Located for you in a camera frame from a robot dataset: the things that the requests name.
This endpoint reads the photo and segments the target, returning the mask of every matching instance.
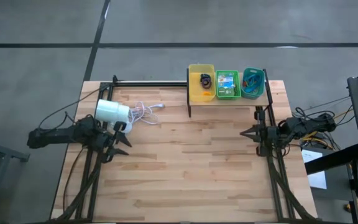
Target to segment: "teal bin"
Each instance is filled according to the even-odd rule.
[[[253,81],[253,86],[245,87],[245,83]],[[241,96],[248,99],[256,99],[265,91],[265,72],[258,68],[246,68],[242,77]]]
[[[230,89],[227,89],[224,93],[222,93],[222,77],[232,77],[232,82],[234,84],[234,88],[232,89],[233,92],[230,91]],[[216,71],[216,96],[219,100],[236,100],[241,97],[241,86],[240,86],[240,78],[239,78],[239,72],[233,71],[233,70],[218,70]]]

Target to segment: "wooden shelf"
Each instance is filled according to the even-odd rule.
[[[242,80],[242,72],[239,72],[239,78]],[[239,98],[237,100],[219,100],[217,96],[209,102],[189,102],[190,106],[267,106],[269,100],[267,98],[266,88],[264,93],[255,100],[247,98]]]

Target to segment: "wooden tabletop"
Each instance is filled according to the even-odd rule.
[[[291,116],[282,81],[270,81],[277,122]],[[84,82],[81,97],[98,89]],[[94,114],[98,93],[78,105],[75,119]],[[256,143],[239,133],[255,124],[254,108],[186,108],[186,88],[115,88],[113,100],[133,107],[165,104],[155,110],[160,124],[138,122],[127,135],[129,156],[103,164],[94,222],[257,222],[277,221],[266,158]],[[63,189],[81,145],[70,144],[63,165],[52,218],[62,214]],[[66,206],[78,193],[85,155],[71,177]],[[290,188],[316,216],[301,152],[291,147],[285,157]],[[281,192],[283,209],[285,200]]]
[[[242,80],[242,72],[239,72],[239,79]],[[213,98],[212,101],[208,102],[189,102],[190,106],[267,106],[269,105],[269,100],[267,98],[266,89],[263,94],[252,100],[240,97],[236,100],[219,100],[217,96]]]

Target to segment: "gray floor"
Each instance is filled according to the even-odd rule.
[[[103,0],[0,1],[0,43],[92,42]],[[358,42],[358,1],[118,0],[102,42]],[[78,99],[90,49],[0,49],[0,144],[30,152],[13,162],[0,193],[0,222],[50,215],[66,145],[30,150],[27,134],[54,110]],[[99,49],[91,80],[184,80],[191,63],[220,70],[266,68],[284,80],[291,107],[347,95],[358,76],[358,48]],[[345,111],[350,101],[334,106]],[[73,115],[75,108],[69,108]],[[54,116],[45,127],[63,118]],[[354,121],[333,132],[341,147],[358,142]],[[324,220],[350,222],[342,201],[315,198]]]

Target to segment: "small object in bin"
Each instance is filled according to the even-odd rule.
[[[221,96],[234,96],[235,90],[233,73],[218,75],[218,92]]]
[[[244,92],[257,93],[261,82],[262,77],[260,75],[253,74],[248,77],[244,76],[242,78],[242,86],[244,88]]]
[[[200,82],[201,82],[201,86],[206,90],[210,89],[212,86],[212,79],[211,79],[211,76],[208,74],[205,74],[205,73],[201,74]]]

